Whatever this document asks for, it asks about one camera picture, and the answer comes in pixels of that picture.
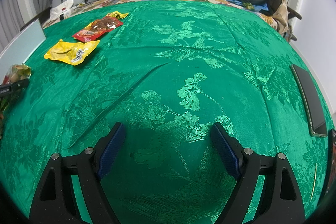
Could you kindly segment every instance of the beige scarf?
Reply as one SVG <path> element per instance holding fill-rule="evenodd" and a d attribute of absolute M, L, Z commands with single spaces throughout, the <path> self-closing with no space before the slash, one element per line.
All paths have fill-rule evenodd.
<path fill-rule="evenodd" d="M 279 34 L 283 35 L 288 30 L 288 10 L 285 0 L 282 0 L 279 8 L 272 15 L 279 23 Z"/>

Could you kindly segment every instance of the green bedspread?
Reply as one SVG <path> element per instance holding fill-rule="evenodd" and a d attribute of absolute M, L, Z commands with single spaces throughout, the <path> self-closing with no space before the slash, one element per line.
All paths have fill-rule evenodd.
<path fill-rule="evenodd" d="M 130 15 L 83 64 L 43 58 L 59 39 L 73 42 L 75 32 L 115 10 Z M 25 215 L 50 155 L 80 153 L 115 122 L 125 123 L 127 137 L 102 186 L 121 223 L 216 220 L 236 182 L 211 145 L 214 122 L 259 154 L 285 153 L 306 215 L 315 209 L 327 138 L 310 137 L 290 70 L 292 63 L 307 67 L 256 15 L 202 2 L 143 1 L 71 17 L 45 34 L 26 63 L 31 83 L 8 113 L 0 148 L 1 182 Z M 258 205 L 259 178 L 246 221 Z M 90 221 L 78 179 L 74 184 Z"/>

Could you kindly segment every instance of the red snack package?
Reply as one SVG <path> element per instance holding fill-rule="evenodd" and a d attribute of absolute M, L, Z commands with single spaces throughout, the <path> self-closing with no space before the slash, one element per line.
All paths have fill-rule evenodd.
<path fill-rule="evenodd" d="M 97 19 L 94 22 L 91 22 L 72 37 L 82 42 L 95 41 L 104 33 L 110 32 L 121 25 L 123 25 L 123 23 L 115 17 L 105 16 L 102 19 Z"/>

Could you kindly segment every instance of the white wall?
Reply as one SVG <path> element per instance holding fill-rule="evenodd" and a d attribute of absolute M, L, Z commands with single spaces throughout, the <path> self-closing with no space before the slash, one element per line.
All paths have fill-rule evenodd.
<path fill-rule="evenodd" d="M 301 55 L 328 103 L 336 112 L 336 0 L 299 0 L 297 11 L 302 20 L 293 21 L 296 42 L 293 48 Z"/>

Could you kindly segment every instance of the snack wrapper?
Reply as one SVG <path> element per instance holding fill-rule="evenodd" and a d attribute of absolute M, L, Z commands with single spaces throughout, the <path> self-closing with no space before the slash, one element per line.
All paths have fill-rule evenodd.
<path fill-rule="evenodd" d="M 6 73 L 2 84 L 7 85 L 7 84 L 17 82 L 19 80 L 23 80 L 27 78 L 29 79 L 31 74 L 32 74 L 31 67 L 28 67 L 25 64 L 13 65 L 8 69 L 8 72 Z"/>
<path fill-rule="evenodd" d="M 5 75 L 4 80 L 2 81 L 2 85 L 8 85 L 19 80 L 29 79 L 32 74 L 32 70 L 25 64 L 21 65 L 13 65 L 9 68 L 8 72 Z M 4 114 L 3 112 L 6 108 L 15 101 L 20 95 L 21 90 L 17 90 L 15 93 L 6 95 L 4 97 L 0 97 L 0 140 L 2 139 L 3 134 L 3 120 Z"/>
<path fill-rule="evenodd" d="M 122 14 L 118 11 L 114 11 L 113 13 L 108 13 L 106 16 L 109 16 L 109 17 L 115 17 L 116 19 L 124 19 L 125 17 L 128 16 L 129 13 L 126 13 L 126 14 Z"/>
<path fill-rule="evenodd" d="M 115 17 L 105 16 L 102 19 L 97 19 L 94 22 L 91 22 L 84 29 L 75 33 L 72 37 L 82 42 L 90 42 L 121 25 L 123 25 L 123 23 Z"/>
<path fill-rule="evenodd" d="M 69 43 L 60 39 L 55 46 L 44 55 L 45 59 L 58 60 L 76 66 L 82 63 L 99 44 L 100 40 L 87 43 Z"/>

